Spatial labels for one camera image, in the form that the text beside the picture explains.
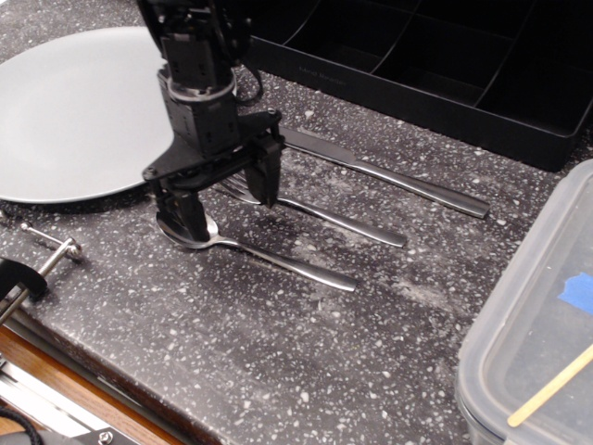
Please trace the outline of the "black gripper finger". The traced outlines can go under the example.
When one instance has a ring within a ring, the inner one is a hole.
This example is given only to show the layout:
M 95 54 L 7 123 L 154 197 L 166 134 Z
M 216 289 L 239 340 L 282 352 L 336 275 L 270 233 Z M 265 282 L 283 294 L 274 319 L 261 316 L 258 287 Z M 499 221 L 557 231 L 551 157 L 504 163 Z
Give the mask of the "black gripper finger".
M 251 195 L 264 206 L 271 208 L 278 198 L 281 174 L 282 146 L 271 143 L 256 146 L 248 167 L 245 167 L 247 187 Z
M 187 190 L 163 191 L 157 195 L 158 219 L 180 238 L 210 240 L 208 223 L 198 193 Z

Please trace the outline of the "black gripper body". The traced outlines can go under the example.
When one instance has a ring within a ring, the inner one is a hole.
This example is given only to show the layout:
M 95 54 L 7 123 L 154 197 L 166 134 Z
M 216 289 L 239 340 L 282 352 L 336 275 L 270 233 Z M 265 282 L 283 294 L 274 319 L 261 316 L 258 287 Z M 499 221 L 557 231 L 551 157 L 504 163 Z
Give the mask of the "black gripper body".
M 239 115 L 230 92 L 197 102 L 163 95 L 173 141 L 143 172 L 155 197 L 163 191 L 199 192 L 245 171 L 256 146 L 278 143 L 284 149 L 276 109 Z

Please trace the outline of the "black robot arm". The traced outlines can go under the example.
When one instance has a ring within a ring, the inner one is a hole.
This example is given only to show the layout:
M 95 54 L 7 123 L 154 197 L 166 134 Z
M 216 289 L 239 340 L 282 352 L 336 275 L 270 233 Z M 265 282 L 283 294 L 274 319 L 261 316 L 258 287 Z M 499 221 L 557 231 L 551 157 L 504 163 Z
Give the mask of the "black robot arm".
M 246 174 L 249 192 L 272 207 L 284 138 L 277 110 L 242 115 L 260 94 L 236 97 L 234 68 L 250 46 L 250 20 L 235 1 L 141 1 L 145 24 L 165 59 L 158 82 L 173 132 L 170 147 L 143 172 L 161 230 L 180 245 L 212 237 L 199 192 Z

